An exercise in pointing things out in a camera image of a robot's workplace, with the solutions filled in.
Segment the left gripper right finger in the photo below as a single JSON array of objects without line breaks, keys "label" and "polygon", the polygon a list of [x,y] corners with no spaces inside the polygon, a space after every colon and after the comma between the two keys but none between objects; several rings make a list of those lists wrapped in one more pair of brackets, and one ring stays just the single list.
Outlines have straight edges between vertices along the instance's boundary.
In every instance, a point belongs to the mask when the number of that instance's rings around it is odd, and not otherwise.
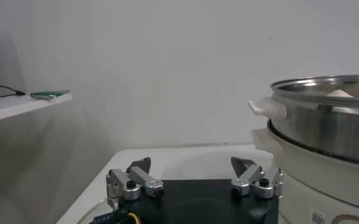
[{"label": "left gripper right finger", "polygon": [[261,199],[270,199],[274,196],[283,195],[283,178],[281,168],[272,166],[263,170],[250,159],[231,157],[231,165],[235,171],[236,178],[230,181],[232,195],[235,198],[243,198],[254,191],[255,196]]}]

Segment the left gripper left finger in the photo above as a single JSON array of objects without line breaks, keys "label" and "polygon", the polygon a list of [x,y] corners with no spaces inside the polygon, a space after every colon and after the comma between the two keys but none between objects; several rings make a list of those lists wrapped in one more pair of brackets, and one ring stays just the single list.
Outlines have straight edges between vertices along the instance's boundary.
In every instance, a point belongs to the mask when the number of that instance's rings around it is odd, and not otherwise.
[{"label": "left gripper left finger", "polygon": [[120,202],[132,202],[141,198],[141,191],[149,198],[162,199],[165,189],[162,180],[150,176],[151,158],[145,157],[134,161],[123,172],[121,169],[110,169],[105,177],[107,204],[113,210],[119,210]]}]

